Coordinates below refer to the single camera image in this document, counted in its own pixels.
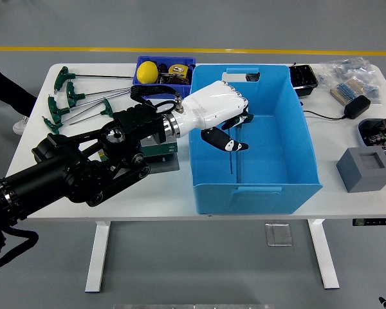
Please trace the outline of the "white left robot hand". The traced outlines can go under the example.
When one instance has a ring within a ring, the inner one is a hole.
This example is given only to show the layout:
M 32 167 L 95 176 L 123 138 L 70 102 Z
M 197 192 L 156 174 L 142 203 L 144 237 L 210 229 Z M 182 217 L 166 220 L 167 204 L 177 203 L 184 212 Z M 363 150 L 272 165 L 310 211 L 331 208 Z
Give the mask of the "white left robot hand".
M 193 129 L 201 131 L 201 138 L 213 147 L 226 151 L 243 151 L 248 144 L 231 138 L 226 129 L 253 120 L 248 112 L 248 100 L 223 80 L 201 88 L 182 101 L 181 111 L 172 111 L 169 118 L 176 137 L 183 137 Z

